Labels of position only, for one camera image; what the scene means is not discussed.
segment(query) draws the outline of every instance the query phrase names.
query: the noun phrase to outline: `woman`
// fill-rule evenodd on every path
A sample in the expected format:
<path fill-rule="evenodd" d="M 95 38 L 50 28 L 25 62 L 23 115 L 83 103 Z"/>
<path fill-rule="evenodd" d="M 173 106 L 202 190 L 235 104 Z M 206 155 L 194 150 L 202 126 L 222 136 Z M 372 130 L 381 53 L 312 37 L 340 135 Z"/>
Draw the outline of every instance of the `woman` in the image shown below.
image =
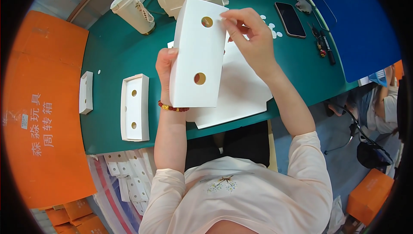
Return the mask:
<path fill-rule="evenodd" d="M 385 68 L 387 87 L 376 83 L 356 87 L 329 100 L 328 109 L 337 116 L 343 114 L 343 107 L 353 113 L 357 108 L 359 123 L 380 134 L 397 132 L 397 94 L 399 88 L 395 79 L 395 66 Z"/>
<path fill-rule="evenodd" d="M 245 151 L 241 146 L 246 143 L 253 151 L 250 155 L 259 155 L 245 158 L 247 152 L 237 153 L 233 148 L 228 152 L 224 145 L 224 154 L 233 156 L 220 157 L 215 147 L 214 152 L 198 156 L 197 165 L 186 167 L 185 164 L 194 163 L 185 162 L 186 113 L 161 109 L 154 150 L 158 170 L 139 233 L 321 233 L 330 217 L 333 193 L 310 111 L 276 63 L 271 31 L 259 14 L 245 8 L 229 10 L 221 16 L 230 41 L 235 42 L 270 88 L 281 119 L 292 135 L 288 173 L 267 169 L 268 146 L 265 151 L 260 147 L 264 141 L 257 140 L 255 145 L 251 139 L 244 142 L 243 136 L 231 140 L 232 144 Z M 177 53 L 173 48 L 162 49 L 158 54 L 162 104 L 171 105 L 169 76 L 171 60 Z M 266 138 L 268 145 L 268 134 L 263 137 L 262 129 L 262 125 L 247 129 L 246 135 Z M 198 143 L 204 144 L 201 150 L 207 149 L 205 142 Z"/>

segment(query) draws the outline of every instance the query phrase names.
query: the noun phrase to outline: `table surface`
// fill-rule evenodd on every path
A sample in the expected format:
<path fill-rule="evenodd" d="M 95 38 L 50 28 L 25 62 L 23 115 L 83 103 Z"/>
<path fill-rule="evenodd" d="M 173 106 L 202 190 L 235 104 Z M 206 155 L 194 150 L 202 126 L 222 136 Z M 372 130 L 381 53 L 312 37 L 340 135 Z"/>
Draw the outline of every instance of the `table surface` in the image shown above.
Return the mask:
<path fill-rule="evenodd" d="M 273 30 L 283 37 L 274 39 L 274 53 L 278 64 L 310 106 L 357 86 L 357 82 L 345 80 L 343 68 L 334 51 L 337 64 L 331 66 L 328 58 L 321 58 L 316 40 L 307 22 L 319 24 L 314 13 L 310 15 L 297 11 L 306 31 L 305 39 L 286 35 L 281 20 L 274 8 L 275 2 L 294 5 L 297 0 L 230 0 L 230 9 L 255 9 L 265 15 L 267 25 L 273 23 Z M 147 6 L 149 10 L 163 12 L 157 0 Z M 148 36 L 137 32 L 126 21 L 109 10 L 89 29 L 85 48 L 82 74 L 91 71 L 93 75 L 93 110 L 80 115 L 83 143 L 86 154 L 100 154 L 114 151 L 152 147 L 158 127 L 160 82 L 155 70 L 158 51 L 173 41 L 176 21 L 167 15 L 154 14 L 156 29 Z M 139 73 L 149 77 L 149 141 L 128 142 L 121 139 L 120 103 L 122 80 Z M 279 116 L 274 99 L 267 102 L 267 111 L 232 122 L 209 128 L 197 129 L 195 123 L 187 123 L 187 138 L 197 138 L 224 132 L 240 126 L 250 125 Z"/>

